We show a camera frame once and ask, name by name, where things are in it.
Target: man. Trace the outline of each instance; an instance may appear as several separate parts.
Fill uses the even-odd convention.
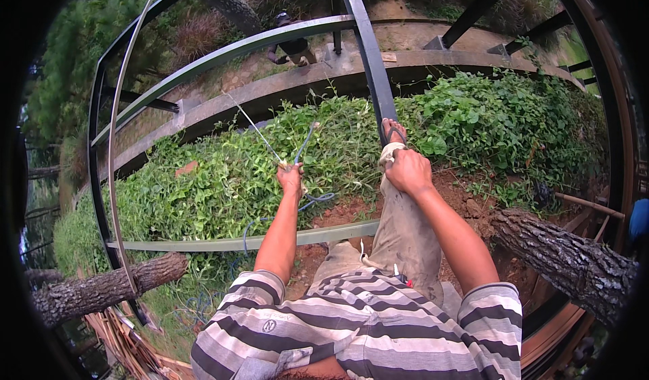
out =
[[[291,17],[286,13],[286,11],[282,11],[275,17],[275,23],[277,24],[277,27],[284,27],[285,25],[298,22],[299,21],[291,21]],[[285,64],[286,62],[288,62],[289,58],[297,66],[306,66],[308,64],[314,64],[318,62],[318,60],[315,58],[315,55],[311,51],[311,48],[309,48],[309,42],[304,38],[297,38],[296,40],[280,42],[279,45],[282,50],[286,52],[287,56],[278,58],[275,53],[277,52],[277,45],[271,45],[270,47],[268,47],[268,59],[276,65]]]
[[[405,129],[388,119],[383,128],[372,254],[330,243],[306,294],[284,301],[303,172],[279,169],[284,196],[255,270],[232,283],[191,350],[199,379],[521,378],[516,287],[499,283],[482,240],[434,188],[430,162],[406,148]],[[437,278],[441,251],[465,294],[454,311]],[[394,263],[413,288],[393,277]]]

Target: bare foot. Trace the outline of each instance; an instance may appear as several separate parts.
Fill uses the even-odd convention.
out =
[[[392,135],[390,135],[389,143],[392,142],[401,142],[404,144],[406,143],[406,129],[404,128],[403,125],[399,124],[398,121],[384,118],[383,121],[381,121],[381,125],[383,125],[383,131],[385,133],[385,137],[388,136],[392,128],[395,129],[395,131],[392,132]]]

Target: pants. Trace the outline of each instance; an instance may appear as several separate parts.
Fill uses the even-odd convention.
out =
[[[403,149],[401,143],[388,144],[381,153],[380,165],[392,158],[394,149]],[[384,198],[381,221],[372,245],[371,256],[361,254],[348,240],[330,243],[329,253],[315,273],[316,284],[336,274],[361,267],[374,267],[386,276],[394,275],[394,264],[399,273],[412,280],[413,288],[456,319],[461,298],[448,282],[439,282],[438,273],[442,252],[435,232],[419,206],[397,190],[385,177],[381,180]]]
[[[306,60],[303,60],[303,56],[304,56],[304,58],[306,58],[306,60],[309,61],[308,64],[315,64],[315,63],[318,62],[318,60],[315,58],[315,55],[311,51],[311,47],[306,47],[306,49],[304,49],[304,51],[296,53],[294,55],[289,55],[288,57],[297,66],[307,66],[308,64],[307,64]]]

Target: shirt logo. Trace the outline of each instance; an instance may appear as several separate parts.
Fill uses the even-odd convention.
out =
[[[264,324],[264,327],[262,328],[262,331],[264,331],[264,333],[269,333],[272,332],[275,327],[277,327],[275,320],[267,320]]]

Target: striped shirt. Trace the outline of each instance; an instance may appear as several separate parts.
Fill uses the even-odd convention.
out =
[[[268,271],[243,272],[199,333],[199,379],[272,379],[336,356],[351,379],[520,379],[521,302],[476,287],[457,317],[374,268],[314,283],[296,301]]]

